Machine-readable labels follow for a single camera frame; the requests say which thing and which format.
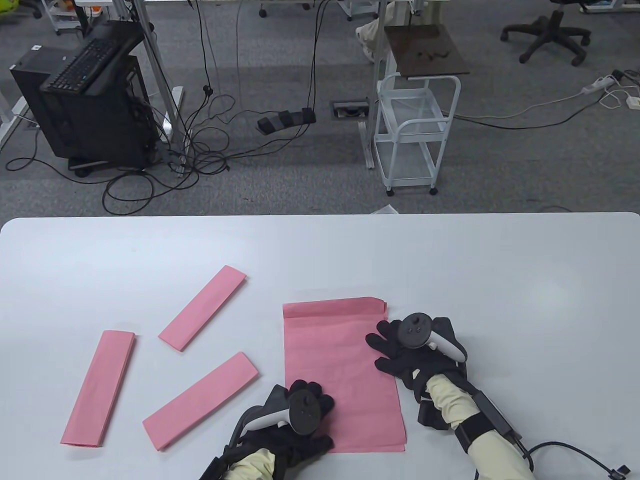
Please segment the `black glove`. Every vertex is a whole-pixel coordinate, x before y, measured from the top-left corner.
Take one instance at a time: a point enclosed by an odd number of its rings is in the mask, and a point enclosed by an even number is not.
[[[433,319],[434,324],[449,323],[448,318],[438,317]],[[407,348],[397,338],[400,320],[379,322],[376,326],[380,335],[369,333],[366,336],[367,344],[378,350],[388,358],[381,356],[375,361],[376,368],[401,379],[406,388],[413,390],[416,402],[420,403],[422,396],[426,394],[427,380],[437,374],[444,374],[457,387],[469,394],[475,394],[477,389],[467,381],[465,364],[457,364],[454,360],[437,350],[431,350],[424,346],[421,348]],[[418,376],[413,378],[413,371],[420,370]]]
[[[323,395],[322,387],[317,383],[307,383],[304,380],[296,380],[287,395],[304,389],[309,390],[318,399],[321,416],[324,418],[335,405],[333,398],[329,395]],[[273,480],[282,480],[287,468],[295,467],[302,461],[323,455],[333,448],[333,440],[330,436],[299,435],[293,431],[290,425],[283,427],[273,425],[249,431],[240,439],[240,443],[240,446],[232,445],[225,448],[222,457],[214,458],[200,480],[218,480],[233,463],[259,449],[267,449],[275,455]]]

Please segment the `black keyboard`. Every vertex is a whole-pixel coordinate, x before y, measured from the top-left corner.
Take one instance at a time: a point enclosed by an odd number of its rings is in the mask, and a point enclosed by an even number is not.
[[[46,90],[57,92],[83,93],[107,66],[120,49],[117,41],[109,38],[93,38],[80,53],[67,58],[62,69],[53,74]]]

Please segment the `white table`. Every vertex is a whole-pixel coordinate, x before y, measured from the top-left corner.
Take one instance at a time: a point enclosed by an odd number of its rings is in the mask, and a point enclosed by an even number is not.
[[[282,303],[365,295],[391,318],[450,316],[470,379],[528,446],[564,440],[637,470],[639,241],[631,213],[13,220],[0,234],[1,477],[197,480],[284,380]],[[248,283],[176,353],[157,334],[224,264]],[[108,328],[139,337],[104,447],[60,445]],[[156,452],[142,420],[238,351],[261,378]],[[399,392],[405,453],[329,455],[298,478],[472,479],[455,437],[418,425]],[[538,479],[605,478],[572,452],[536,458]]]

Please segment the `folded pink paper strip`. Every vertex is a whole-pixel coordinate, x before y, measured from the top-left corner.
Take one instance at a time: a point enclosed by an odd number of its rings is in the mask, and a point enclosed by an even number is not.
[[[182,312],[158,335],[177,351],[183,351],[242,284],[246,275],[230,266],[222,267]]]
[[[406,431],[396,380],[379,372],[364,340],[387,318],[377,298],[289,303],[284,311],[285,382],[316,381],[335,400],[326,429],[332,452],[402,452]]]
[[[135,333],[102,333],[69,417],[61,444],[101,447],[136,338]]]
[[[258,378],[244,353],[236,353],[142,424],[156,450],[164,450]]]

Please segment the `cart wheel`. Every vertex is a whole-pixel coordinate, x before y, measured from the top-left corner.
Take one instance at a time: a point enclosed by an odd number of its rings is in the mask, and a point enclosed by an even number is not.
[[[74,170],[74,173],[76,177],[78,177],[79,179],[83,179],[85,177],[88,177],[92,170],[93,169],[91,167],[77,168]]]

